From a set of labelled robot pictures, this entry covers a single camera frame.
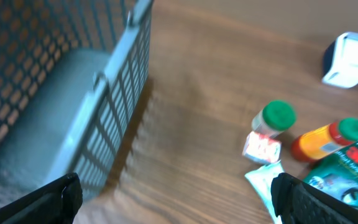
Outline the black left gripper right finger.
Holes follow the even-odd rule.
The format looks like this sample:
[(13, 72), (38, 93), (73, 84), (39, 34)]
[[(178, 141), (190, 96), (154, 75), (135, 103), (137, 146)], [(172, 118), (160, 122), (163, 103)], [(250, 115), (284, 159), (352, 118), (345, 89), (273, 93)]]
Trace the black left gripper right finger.
[(271, 184), (273, 214), (286, 224), (358, 224), (358, 210), (281, 173)]

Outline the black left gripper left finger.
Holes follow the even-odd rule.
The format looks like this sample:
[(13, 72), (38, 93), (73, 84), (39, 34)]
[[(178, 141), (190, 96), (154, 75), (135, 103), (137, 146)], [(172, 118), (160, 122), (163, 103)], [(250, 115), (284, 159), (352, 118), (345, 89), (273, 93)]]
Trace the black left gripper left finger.
[(71, 224), (82, 204), (80, 178), (72, 172), (0, 208), (0, 223)]

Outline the mint toilet tissue packet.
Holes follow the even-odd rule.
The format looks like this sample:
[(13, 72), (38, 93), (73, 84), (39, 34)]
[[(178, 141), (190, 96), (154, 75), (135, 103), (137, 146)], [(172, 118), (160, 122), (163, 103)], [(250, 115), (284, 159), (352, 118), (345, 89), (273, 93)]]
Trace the mint toilet tissue packet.
[(274, 224), (282, 224), (281, 216), (276, 216), (272, 203), (271, 186), (274, 178), (284, 173), (281, 162), (264, 165), (257, 170), (250, 171), (244, 177), (253, 186), (266, 209), (268, 210)]

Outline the green 3M gloves packet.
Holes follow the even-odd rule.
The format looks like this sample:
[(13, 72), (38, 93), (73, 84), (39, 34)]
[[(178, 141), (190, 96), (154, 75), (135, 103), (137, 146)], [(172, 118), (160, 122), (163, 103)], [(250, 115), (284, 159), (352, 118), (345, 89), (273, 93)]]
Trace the green 3M gloves packet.
[(318, 161), (303, 181), (358, 209), (358, 141)]

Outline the orange sauce bottle green cap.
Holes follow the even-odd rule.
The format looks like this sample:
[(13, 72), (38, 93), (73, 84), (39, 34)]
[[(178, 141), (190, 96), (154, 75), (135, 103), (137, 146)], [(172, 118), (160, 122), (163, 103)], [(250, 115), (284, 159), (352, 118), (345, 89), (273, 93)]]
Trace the orange sauce bottle green cap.
[(357, 141), (358, 118), (344, 118), (296, 138), (291, 155), (301, 162), (314, 162)]

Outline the orange Kleenex tissue pack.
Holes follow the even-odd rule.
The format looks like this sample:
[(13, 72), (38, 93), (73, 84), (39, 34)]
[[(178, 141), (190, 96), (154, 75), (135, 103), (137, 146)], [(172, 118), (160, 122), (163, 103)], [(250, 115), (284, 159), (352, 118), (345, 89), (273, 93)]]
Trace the orange Kleenex tissue pack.
[(279, 161), (281, 148), (280, 141), (251, 131), (247, 136), (242, 155), (259, 164), (272, 164)]

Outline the green lid white jar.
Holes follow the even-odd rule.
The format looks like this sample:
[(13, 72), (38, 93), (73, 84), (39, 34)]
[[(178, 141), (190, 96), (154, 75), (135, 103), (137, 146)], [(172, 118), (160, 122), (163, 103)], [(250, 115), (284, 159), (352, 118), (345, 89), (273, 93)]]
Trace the green lid white jar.
[(251, 127), (257, 133), (275, 138), (290, 129), (296, 120), (296, 111), (291, 104), (283, 100), (274, 100), (253, 118)]

